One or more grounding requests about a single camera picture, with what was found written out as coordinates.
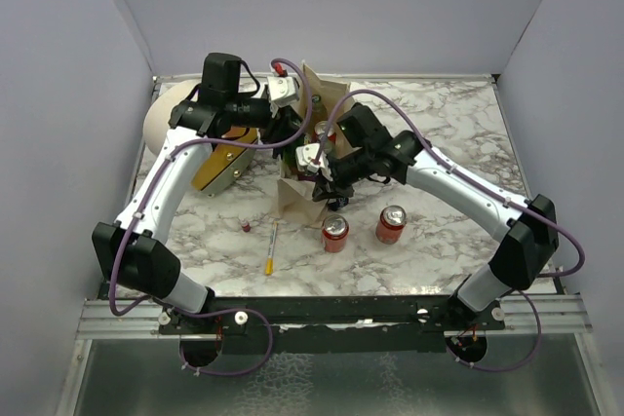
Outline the red cola can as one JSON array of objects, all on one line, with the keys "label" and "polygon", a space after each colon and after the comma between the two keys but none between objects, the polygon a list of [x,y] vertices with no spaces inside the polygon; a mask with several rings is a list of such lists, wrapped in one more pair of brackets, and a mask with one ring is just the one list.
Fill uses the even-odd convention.
[{"label": "red cola can", "polygon": [[330,126],[327,121],[320,121],[315,125],[314,136],[315,141],[318,143],[321,142],[323,137],[326,138],[326,143],[324,146],[324,152],[326,154],[331,154],[335,152],[336,133],[333,129],[333,126]]}]

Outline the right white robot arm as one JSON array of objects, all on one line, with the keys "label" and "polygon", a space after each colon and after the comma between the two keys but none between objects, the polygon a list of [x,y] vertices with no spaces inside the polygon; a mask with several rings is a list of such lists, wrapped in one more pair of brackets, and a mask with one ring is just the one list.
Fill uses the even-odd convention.
[{"label": "right white robot arm", "polygon": [[314,142],[296,151],[301,169],[317,176],[315,200],[350,198],[354,183],[379,175],[423,190],[481,226],[498,249],[488,264],[453,293],[449,321],[469,329],[494,300],[528,289],[559,246],[553,202],[529,200],[456,165],[412,131],[391,135],[365,105],[357,103],[337,122],[353,152],[328,156]]}]

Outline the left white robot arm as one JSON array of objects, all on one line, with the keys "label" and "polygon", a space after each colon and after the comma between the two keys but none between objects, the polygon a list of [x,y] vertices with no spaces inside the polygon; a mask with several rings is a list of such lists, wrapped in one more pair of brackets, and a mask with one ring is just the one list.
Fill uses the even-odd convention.
[{"label": "left white robot arm", "polygon": [[[302,136],[310,119],[292,127],[300,97],[311,87],[299,67],[284,58],[271,61],[274,70],[264,84],[242,93],[239,82],[247,64],[234,55],[210,53],[200,83],[173,107],[155,165],[135,196],[111,224],[99,223],[92,234],[102,272],[109,280],[109,308],[116,317],[129,313],[116,305],[122,285],[181,311],[190,330],[201,333],[215,321],[214,293],[188,277],[179,259],[166,247],[173,218],[199,168],[216,147],[278,150]],[[283,70],[293,67],[294,75]],[[259,143],[229,140],[234,127],[266,132]]]}]

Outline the clear glass bottle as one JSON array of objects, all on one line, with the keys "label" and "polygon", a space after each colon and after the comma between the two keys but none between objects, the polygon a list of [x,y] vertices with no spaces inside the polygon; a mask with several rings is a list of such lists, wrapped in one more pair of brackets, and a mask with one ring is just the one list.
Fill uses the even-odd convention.
[{"label": "clear glass bottle", "polygon": [[320,95],[312,95],[312,118],[315,122],[326,121],[328,118],[327,108]]}]

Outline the cream canvas tote bag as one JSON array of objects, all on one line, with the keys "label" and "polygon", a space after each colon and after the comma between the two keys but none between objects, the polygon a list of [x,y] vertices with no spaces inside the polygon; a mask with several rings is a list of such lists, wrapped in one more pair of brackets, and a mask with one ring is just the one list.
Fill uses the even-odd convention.
[{"label": "cream canvas tote bag", "polygon": [[[320,95],[327,108],[328,118],[338,102],[350,92],[350,84],[336,81],[333,78],[322,78],[308,64],[303,62],[301,70],[310,86],[312,95]],[[348,98],[340,107],[333,123],[336,133],[334,154],[340,158],[354,151],[342,131],[337,127],[337,119],[355,104],[353,97]],[[311,115],[310,123],[305,131],[304,144],[315,143],[315,122]],[[270,214],[290,223],[298,223],[310,227],[320,227],[328,214],[327,201],[314,202],[312,193],[315,186],[313,179],[306,178],[301,172],[297,176],[289,174],[283,158],[279,159],[280,177],[276,183],[276,193],[272,201]]]}]

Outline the green glass bottle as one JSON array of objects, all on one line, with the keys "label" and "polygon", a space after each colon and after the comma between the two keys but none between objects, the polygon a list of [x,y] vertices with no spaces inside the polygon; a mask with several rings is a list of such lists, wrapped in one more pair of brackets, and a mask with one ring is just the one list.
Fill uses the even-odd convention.
[{"label": "green glass bottle", "polygon": [[297,144],[295,142],[290,143],[285,146],[282,153],[283,162],[285,167],[288,169],[289,174],[293,176],[299,175],[299,169],[297,166],[296,159],[296,148]]}]

